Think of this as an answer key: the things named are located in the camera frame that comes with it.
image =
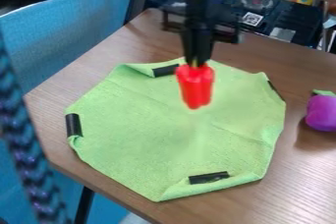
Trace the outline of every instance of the red plastic object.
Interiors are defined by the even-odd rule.
[[[211,101],[213,70],[204,64],[201,67],[182,65],[176,69],[183,100],[189,108],[198,109]]]

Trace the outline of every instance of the green cloth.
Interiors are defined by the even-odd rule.
[[[66,113],[81,117],[83,137],[69,138],[81,160],[153,201],[192,196],[261,179],[283,130],[285,102],[264,73],[214,61],[213,101],[182,102],[175,76],[152,69],[182,63],[118,66]],[[231,177],[190,185],[189,176]]]

